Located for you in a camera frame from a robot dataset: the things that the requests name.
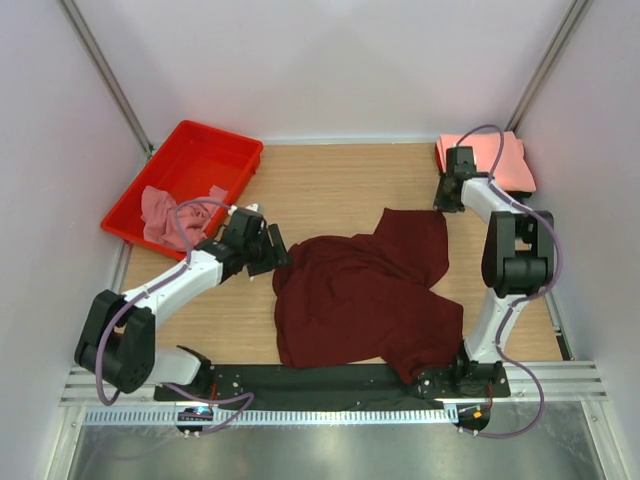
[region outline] pink towel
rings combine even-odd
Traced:
[[[441,171],[444,171],[447,149],[458,140],[460,140],[460,135],[440,136],[436,148],[438,149],[438,163]],[[463,142],[463,145],[473,147],[478,171],[488,172],[496,159],[500,136],[497,133],[471,135]],[[522,140],[516,138],[513,132],[504,133],[504,150],[495,176],[498,185],[508,192],[536,191],[533,175],[524,161],[524,144]]]
[[[215,185],[211,187],[209,197],[224,201],[227,191]],[[148,242],[184,252],[185,245],[176,226],[176,201],[164,190],[147,186],[142,192],[142,221],[145,222],[143,236]],[[189,239],[191,246],[206,238],[204,229],[209,220],[220,208],[216,205],[188,205],[178,212],[178,221]]]

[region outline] light wood surface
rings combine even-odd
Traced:
[[[237,203],[262,204],[291,246],[318,235],[371,233],[384,207],[431,208],[437,181],[432,144],[270,146]],[[470,211],[447,215],[447,225],[451,266],[434,291],[464,306],[466,335],[486,291],[480,274],[486,227]],[[134,247],[124,288],[174,263]],[[279,363],[274,303],[271,274],[249,282],[243,272],[176,313],[157,343],[186,345],[217,363]],[[544,301],[526,307],[506,350],[519,360],[561,360]]]

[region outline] red plastic tray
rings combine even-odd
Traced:
[[[142,236],[141,199],[147,185],[166,190],[178,203],[206,197],[213,185],[227,191],[232,204],[256,173],[262,143],[216,128],[183,121],[151,158],[120,200],[102,220],[107,232],[176,260],[184,253],[146,241]],[[218,209],[205,230],[213,234],[226,216]]]

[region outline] pink folded cloth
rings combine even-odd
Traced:
[[[211,187],[209,197],[224,201],[227,191],[217,186]],[[152,186],[145,187],[142,192],[142,221],[145,222],[142,232],[144,239],[178,252],[186,251],[184,241],[176,226],[177,203],[164,190]],[[187,205],[178,212],[178,221],[189,239],[191,246],[197,245],[206,238],[204,229],[209,220],[220,208],[212,204]]]
[[[445,169],[446,152],[461,135],[441,135],[436,148],[438,150],[438,164],[441,171]],[[488,172],[496,159],[500,146],[498,133],[477,134],[467,137],[464,146],[473,147],[476,158],[476,168],[479,172]],[[498,168],[495,171],[496,182],[503,190],[509,192],[535,192],[536,183],[529,167],[524,161],[524,144],[516,138],[513,132],[504,133],[504,150]]]

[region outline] white ruler strip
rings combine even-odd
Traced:
[[[210,422],[178,421],[184,406],[89,407],[83,426],[167,426],[198,425]],[[211,423],[228,419],[235,412],[214,409]],[[311,425],[397,425],[424,423],[455,423],[456,405],[441,410],[407,410],[392,412],[271,412],[248,410],[233,422],[233,426],[311,426]]]

